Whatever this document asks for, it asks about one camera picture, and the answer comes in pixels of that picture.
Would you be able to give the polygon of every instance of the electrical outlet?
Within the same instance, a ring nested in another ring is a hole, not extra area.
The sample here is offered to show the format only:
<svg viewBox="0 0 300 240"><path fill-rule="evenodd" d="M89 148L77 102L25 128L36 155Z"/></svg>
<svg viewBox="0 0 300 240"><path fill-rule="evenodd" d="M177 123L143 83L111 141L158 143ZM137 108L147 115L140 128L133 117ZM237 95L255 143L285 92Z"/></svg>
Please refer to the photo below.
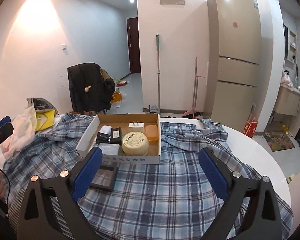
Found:
<svg viewBox="0 0 300 240"><path fill-rule="evenodd" d="M250 111L250 112L253 112L254 109L256 109L256 104L255 104L255 103L252 103L252 107L251 107L251 111Z"/></svg>

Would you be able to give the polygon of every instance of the metal screw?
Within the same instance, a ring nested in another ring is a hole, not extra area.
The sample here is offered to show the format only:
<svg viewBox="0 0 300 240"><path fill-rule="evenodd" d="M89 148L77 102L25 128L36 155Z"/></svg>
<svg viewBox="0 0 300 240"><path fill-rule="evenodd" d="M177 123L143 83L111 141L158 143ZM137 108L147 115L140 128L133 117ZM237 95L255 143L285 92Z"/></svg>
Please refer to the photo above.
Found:
<svg viewBox="0 0 300 240"><path fill-rule="evenodd" d="M66 177L66 176L68 176L69 175L69 171L62 171L61 173L60 173L60 176L61 177Z"/></svg>
<svg viewBox="0 0 300 240"><path fill-rule="evenodd" d="M38 176L37 175L34 175L31 177L31 181L36 181L38 179Z"/></svg>
<svg viewBox="0 0 300 240"><path fill-rule="evenodd" d="M262 177L262 180L263 180L264 182L269 182L269 181L270 181L269 177L267 177L267 176L263 176L263 177Z"/></svg>
<svg viewBox="0 0 300 240"><path fill-rule="evenodd" d="M234 176L235 178L240 178L241 174L238 171L234 171L234 172L232 172L232 176Z"/></svg>

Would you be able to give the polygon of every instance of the orange plastic container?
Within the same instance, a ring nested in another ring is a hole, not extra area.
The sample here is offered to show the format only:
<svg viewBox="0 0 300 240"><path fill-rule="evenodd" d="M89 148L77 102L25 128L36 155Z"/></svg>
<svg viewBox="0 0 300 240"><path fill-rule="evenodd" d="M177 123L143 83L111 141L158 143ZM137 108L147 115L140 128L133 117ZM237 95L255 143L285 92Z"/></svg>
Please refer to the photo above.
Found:
<svg viewBox="0 0 300 240"><path fill-rule="evenodd" d="M156 125L147 125L145 134L149 142L156 142L159 139L158 127Z"/></svg>

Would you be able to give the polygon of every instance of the black box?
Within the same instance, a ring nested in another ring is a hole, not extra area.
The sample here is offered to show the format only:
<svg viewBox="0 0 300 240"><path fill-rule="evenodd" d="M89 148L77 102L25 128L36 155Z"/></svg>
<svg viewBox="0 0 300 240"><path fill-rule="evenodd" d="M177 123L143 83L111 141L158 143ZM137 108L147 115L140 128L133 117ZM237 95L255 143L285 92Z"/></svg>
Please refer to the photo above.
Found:
<svg viewBox="0 0 300 240"><path fill-rule="evenodd" d="M97 133L97 140L102 143L109 143L110 138L111 138L110 134L105 134L105 133L101 133L101 132Z"/></svg>
<svg viewBox="0 0 300 240"><path fill-rule="evenodd" d="M122 138L121 127L111 129L110 143L121 145L121 140L122 140L121 138Z"/></svg>

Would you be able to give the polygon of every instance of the mop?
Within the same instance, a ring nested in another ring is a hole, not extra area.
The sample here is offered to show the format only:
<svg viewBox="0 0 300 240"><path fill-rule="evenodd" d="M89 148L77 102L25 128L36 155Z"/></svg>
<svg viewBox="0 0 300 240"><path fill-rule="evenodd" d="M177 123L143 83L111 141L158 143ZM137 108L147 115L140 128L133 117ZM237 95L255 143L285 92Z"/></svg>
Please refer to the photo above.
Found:
<svg viewBox="0 0 300 240"><path fill-rule="evenodd" d="M158 70L158 105L150 105L149 111L150 113L158 113L160 114L160 57L159 57L159 34L156 35L157 42L157 70Z"/></svg>

